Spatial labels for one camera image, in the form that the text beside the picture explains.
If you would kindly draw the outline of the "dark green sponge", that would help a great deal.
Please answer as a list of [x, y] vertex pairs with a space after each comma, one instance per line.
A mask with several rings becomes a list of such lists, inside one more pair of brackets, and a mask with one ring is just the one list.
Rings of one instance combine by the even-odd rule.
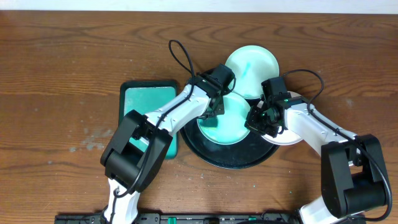
[[218, 126], [217, 118], [202, 119], [200, 126], [203, 128], [216, 128]]

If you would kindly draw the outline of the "white plate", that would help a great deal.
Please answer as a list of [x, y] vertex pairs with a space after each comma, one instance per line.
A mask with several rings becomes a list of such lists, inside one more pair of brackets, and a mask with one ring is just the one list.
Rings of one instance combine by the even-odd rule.
[[276, 137], [272, 137], [269, 134], [265, 134], [262, 135], [262, 138], [268, 141], [269, 143], [279, 146], [293, 145], [302, 140], [302, 138], [299, 135], [297, 135], [295, 132], [285, 129], [282, 126], [279, 126], [277, 128]]

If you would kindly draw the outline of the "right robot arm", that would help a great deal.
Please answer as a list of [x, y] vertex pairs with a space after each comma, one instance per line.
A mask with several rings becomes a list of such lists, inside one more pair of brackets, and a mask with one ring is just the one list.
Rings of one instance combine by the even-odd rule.
[[253, 106], [245, 126], [273, 138], [291, 131], [321, 157], [322, 194], [298, 211], [301, 223], [366, 223], [361, 212], [386, 206], [376, 220], [392, 210], [392, 190], [379, 140], [358, 136], [320, 114], [305, 98]]

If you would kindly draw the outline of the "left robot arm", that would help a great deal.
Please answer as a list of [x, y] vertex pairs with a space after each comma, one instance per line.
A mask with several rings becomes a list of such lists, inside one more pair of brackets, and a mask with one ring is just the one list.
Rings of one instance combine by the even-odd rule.
[[191, 78], [163, 107], [124, 116], [100, 159], [110, 186], [102, 223], [132, 223], [137, 218], [140, 194], [158, 174], [174, 134], [193, 119], [216, 115], [229, 84], [219, 78]]

